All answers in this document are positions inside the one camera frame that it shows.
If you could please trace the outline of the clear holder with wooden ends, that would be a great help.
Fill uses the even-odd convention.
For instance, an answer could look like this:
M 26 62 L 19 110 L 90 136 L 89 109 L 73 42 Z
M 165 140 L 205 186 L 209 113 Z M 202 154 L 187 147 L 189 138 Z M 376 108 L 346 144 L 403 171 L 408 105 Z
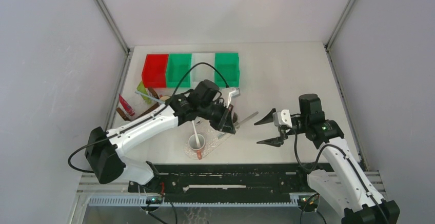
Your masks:
M 135 115 L 129 116 L 127 112 L 124 110 L 124 108 L 121 106 L 121 104 L 118 104 L 118 107 L 116 108 L 116 113 L 124 120 L 124 121 L 131 121 L 131 119 L 147 109 L 149 109 L 151 106 L 156 104 L 157 102 L 153 101 L 151 105 L 146 104 L 143 99 L 140 97 L 140 95 L 133 93 L 133 96 L 130 98 L 124 98 L 129 105 L 134 109 Z

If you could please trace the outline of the light blue toothbrush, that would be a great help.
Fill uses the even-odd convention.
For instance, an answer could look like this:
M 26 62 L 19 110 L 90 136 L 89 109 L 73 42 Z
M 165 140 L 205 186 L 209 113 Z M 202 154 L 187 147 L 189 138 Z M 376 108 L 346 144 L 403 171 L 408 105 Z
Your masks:
M 146 98 L 148 98 L 148 99 L 150 99 L 150 100 L 153 100 L 153 101 L 155 101 L 155 102 L 157 102 L 157 103 L 159 103 L 159 104 L 164 104 L 164 103 L 165 103 L 165 102 L 164 102 L 163 100 L 161 100 L 161 99 L 158 99 L 158 98 L 155 98 L 155 97 L 153 97 L 153 96 L 147 95 L 147 94 L 142 93 L 142 92 L 140 92 L 140 91 L 138 91 L 138 90 L 136 90 L 135 93 L 138 94 L 138 95 L 140 95 L 140 96 L 142 96 L 142 97 L 146 97 Z

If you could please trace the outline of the green yellow toothpaste tube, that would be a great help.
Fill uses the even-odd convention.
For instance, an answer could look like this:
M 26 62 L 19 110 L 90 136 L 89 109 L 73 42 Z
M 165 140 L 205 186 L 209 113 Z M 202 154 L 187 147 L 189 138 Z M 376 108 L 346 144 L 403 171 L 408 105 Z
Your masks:
M 151 95 L 149 90 L 144 86 L 143 82 L 140 82 L 136 88 L 137 91 L 146 94 L 146 96 L 143 96 L 140 94 L 140 97 L 143 99 L 143 101 L 148 104 L 151 105 L 152 104 L 152 100 L 149 98 L 149 96 Z

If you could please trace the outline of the red toothpaste tube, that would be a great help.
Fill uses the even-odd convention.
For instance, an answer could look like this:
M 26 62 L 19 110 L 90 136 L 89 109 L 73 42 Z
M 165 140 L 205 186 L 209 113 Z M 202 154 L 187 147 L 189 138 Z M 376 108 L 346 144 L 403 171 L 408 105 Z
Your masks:
M 127 112 L 129 116 L 134 116 L 135 111 L 134 109 L 129 105 L 129 103 L 119 94 L 118 95 L 119 102 L 121 106 L 124 108 L 124 110 Z

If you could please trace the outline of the beige cup orange handle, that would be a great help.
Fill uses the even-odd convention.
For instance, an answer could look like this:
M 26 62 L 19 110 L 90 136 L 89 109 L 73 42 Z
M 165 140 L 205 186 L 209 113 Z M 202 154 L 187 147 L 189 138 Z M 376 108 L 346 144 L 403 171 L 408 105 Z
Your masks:
M 161 96 L 161 97 L 160 97 L 160 100 L 163 101 L 163 102 L 165 102 L 165 101 L 167 101 L 167 100 L 170 99 L 170 98 L 171 98 L 171 96 L 164 95 L 164 96 Z

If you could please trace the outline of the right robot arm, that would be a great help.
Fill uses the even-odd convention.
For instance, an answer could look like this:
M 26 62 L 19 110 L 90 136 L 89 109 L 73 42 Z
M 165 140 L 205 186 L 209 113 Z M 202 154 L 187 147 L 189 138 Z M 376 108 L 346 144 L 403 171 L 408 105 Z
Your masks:
M 400 208 L 387 201 L 368 179 L 350 152 L 344 133 L 334 120 L 325 118 L 317 94 L 299 96 L 299 114 L 273 108 L 255 125 L 274 123 L 279 136 L 261 140 L 262 145 L 280 147 L 289 135 L 305 134 L 318 154 L 311 168 L 296 177 L 302 191 L 313 189 L 340 216 L 341 223 L 397 223 Z

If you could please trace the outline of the green bin with toothpaste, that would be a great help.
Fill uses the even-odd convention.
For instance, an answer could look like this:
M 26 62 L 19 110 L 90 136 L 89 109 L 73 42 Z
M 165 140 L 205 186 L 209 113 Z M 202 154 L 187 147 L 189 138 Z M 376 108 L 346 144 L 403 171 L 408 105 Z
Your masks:
M 239 54 L 233 52 L 216 53 L 214 67 L 222 74 L 228 86 L 239 87 L 240 68 Z

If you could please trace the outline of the brown wooden oval tray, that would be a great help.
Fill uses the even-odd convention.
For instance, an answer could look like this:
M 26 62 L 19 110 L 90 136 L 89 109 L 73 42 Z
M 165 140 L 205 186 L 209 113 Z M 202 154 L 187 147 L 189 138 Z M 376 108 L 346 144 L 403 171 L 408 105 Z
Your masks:
M 143 117 L 143 116 L 145 116 L 145 115 L 151 113 L 152 111 L 156 110 L 160 105 L 161 105 L 161 104 L 159 104 L 159 103 L 154 104 L 153 106 L 151 106 L 149 109 L 147 109 L 147 110 L 144 111 L 143 113 L 141 113 L 141 114 L 139 114 L 139 115 L 133 117 L 133 118 L 131 119 L 131 121 L 135 121 L 135 120 L 137 120 L 137 119 L 139 119 L 139 118 L 141 118 L 141 117 Z

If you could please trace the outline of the white translucent bin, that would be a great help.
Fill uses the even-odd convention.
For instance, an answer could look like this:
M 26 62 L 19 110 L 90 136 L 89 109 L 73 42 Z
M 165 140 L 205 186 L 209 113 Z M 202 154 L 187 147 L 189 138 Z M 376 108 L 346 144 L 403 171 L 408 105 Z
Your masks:
M 198 63 L 208 63 L 214 67 L 215 53 L 192 53 L 191 66 Z M 214 81 L 214 70 L 208 65 L 198 65 L 190 72 L 191 88 L 195 88 L 199 82 L 208 79 Z

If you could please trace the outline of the green bin with cups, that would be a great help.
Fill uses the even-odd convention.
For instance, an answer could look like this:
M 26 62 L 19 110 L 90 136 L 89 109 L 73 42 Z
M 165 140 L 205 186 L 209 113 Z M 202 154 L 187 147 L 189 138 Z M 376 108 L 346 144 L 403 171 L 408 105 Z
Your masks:
M 190 70 L 192 64 L 191 53 L 169 54 L 166 69 L 167 88 L 176 88 L 182 77 Z

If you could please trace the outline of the right circuit board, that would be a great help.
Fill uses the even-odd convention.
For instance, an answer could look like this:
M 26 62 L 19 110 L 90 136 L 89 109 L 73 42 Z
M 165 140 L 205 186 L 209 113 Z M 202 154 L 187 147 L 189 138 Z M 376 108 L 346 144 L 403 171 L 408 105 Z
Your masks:
M 298 200 L 299 209 L 302 212 L 313 212 L 319 206 L 319 198 L 318 194 L 312 196 L 302 196 Z

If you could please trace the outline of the circuit board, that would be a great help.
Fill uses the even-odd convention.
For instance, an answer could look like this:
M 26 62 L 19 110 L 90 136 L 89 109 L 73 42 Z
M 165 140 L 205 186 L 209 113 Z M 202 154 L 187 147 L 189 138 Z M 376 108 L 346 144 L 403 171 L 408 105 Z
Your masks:
M 152 206 L 152 205 L 161 205 L 164 203 L 164 198 L 157 197 L 157 196 L 150 196 L 146 198 L 145 205 Z
M 298 200 L 299 209 L 302 212 L 313 212 L 319 206 L 319 198 L 318 194 L 312 196 L 302 196 Z

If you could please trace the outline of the red plastic bin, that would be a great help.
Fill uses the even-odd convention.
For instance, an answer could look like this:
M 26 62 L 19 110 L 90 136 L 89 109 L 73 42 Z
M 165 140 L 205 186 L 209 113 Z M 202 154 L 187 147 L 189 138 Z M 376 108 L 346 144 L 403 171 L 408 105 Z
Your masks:
M 142 83 L 145 87 L 166 88 L 166 70 L 169 54 L 147 54 L 142 70 Z

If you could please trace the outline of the left circuit board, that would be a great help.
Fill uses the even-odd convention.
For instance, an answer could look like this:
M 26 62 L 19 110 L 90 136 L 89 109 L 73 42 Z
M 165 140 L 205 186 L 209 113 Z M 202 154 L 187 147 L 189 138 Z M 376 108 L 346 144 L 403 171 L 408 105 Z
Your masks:
M 152 206 L 152 205 L 161 205 L 164 203 L 164 198 L 157 197 L 157 196 L 150 196 L 146 198 L 145 205 Z

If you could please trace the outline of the black front rail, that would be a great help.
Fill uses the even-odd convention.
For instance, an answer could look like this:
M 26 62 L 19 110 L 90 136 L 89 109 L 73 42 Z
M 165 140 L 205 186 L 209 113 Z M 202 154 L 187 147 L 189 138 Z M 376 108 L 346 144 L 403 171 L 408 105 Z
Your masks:
M 296 163 L 159 164 L 159 175 L 140 187 L 127 183 L 128 193 L 157 191 L 173 203 L 281 203 L 290 195 L 312 193 L 307 173 Z

